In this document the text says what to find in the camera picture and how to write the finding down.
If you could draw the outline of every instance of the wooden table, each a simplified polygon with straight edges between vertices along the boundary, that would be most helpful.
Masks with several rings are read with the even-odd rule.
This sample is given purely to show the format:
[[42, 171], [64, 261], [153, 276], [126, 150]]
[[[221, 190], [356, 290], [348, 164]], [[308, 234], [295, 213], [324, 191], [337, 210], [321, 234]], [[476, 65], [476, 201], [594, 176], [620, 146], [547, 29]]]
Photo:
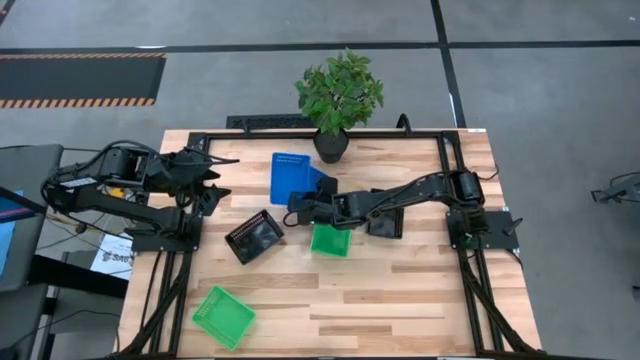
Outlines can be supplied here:
[[[166, 131], [161, 151], [180, 150], [189, 132]], [[487, 133], [459, 130], [459, 134], [467, 167], [481, 176], [491, 175], [495, 165]], [[320, 161], [311, 140], [214, 140], [211, 154], [241, 162], [215, 168], [222, 175], [215, 181], [217, 186], [233, 192], [204, 222], [201, 246], [191, 267], [178, 356], [473, 354], [460, 270], [445, 224], [447, 207], [424, 203], [406, 208], [402, 240], [368, 236], [364, 227], [354, 230], [348, 259], [311, 254], [312, 227], [282, 226], [285, 207], [269, 203], [273, 152], [311, 155], [313, 166], [338, 178], [340, 192], [395, 187], [441, 170], [438, 148], [431, 139], [351, 139], [343, 160], [334, 165]], [[483, 181], [482, 186], [487, 208], [505, 205], [498, 177]], [[174, 205], [161, 195], [152, 196], [150, 204]], [[262, 209], [280, 223], [285, 236], [280, 244], [242, 266], [224, 236]], [[520, 266], [505, 251], [485, 253], [496, 305], [525, 341], [539, 347]], [[155, 256], [146, 253], [135, 260], [119, 328], [123, 345], [138, 332]], [[159, 278], [156, 276], [149, 314], [157, 302]], [[215, 285], [223, 286], [257, 313], [253, 327], [234, 352], [191, 321]], [[479, 303], [478, 308], [485, 348], [490, 349], [486, 314]], [[168, 346], [171, 310], [165, 319], [161, 350]]]

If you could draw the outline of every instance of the floor mat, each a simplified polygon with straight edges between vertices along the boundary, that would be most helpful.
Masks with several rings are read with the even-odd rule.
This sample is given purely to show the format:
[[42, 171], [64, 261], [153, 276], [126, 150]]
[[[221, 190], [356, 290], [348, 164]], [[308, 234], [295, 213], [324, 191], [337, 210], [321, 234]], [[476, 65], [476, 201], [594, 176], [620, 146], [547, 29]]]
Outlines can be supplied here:
[[166, 54], [0, 55], [0, 108], [150, 106]]
[[312, 129], [313, 122], [300, 114], [227, 116], [227, 129]]

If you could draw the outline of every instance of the black plastic basket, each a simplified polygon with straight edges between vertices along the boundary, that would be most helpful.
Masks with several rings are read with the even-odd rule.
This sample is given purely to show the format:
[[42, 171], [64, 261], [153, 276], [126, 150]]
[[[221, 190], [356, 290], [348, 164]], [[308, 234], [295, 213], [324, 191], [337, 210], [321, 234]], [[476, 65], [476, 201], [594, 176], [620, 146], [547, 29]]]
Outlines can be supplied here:
[[224, 238], [242, 265], [246, 265], [283, 236], [284, 232], [276, 221], [267, 210], [262, 210]]
[[[371, 192], [380, 192], [380, 189], [371, 189]], [[388, 239], [402, 239], [404, 224], [404, 209], [383, 211], [380, 215], [367, 223], [367, 234]]]

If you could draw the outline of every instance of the green leaves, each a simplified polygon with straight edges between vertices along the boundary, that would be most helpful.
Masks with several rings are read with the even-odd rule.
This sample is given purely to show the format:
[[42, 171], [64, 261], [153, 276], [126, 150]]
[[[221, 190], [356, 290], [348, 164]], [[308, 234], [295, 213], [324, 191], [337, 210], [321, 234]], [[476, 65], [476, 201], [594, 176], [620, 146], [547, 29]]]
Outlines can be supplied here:
[[303, 80], [294, 83], [298, 90], [298, 107], [309, 116], [321, 132], [338, 135], [358, 122], [366, 125], [376, 104], [384, 106], [383, 84], [375, 80], [367, 65], [371, 60], [346, 50], [327, 58], [327, 70], [311, 66]]

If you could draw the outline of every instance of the black plant pot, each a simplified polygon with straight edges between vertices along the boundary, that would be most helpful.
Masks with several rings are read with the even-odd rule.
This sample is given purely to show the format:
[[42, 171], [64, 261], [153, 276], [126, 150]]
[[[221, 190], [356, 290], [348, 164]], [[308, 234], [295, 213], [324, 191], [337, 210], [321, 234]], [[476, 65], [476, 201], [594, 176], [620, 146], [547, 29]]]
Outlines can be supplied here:
[[322, 161], [327, 164], [337, 163], [349, 146], [349, 135], [342, 129], [340, 129], [338, 136], [331, 133], [323, 134], [318, 129], [313, 136], [313, 145], [315, 145]]

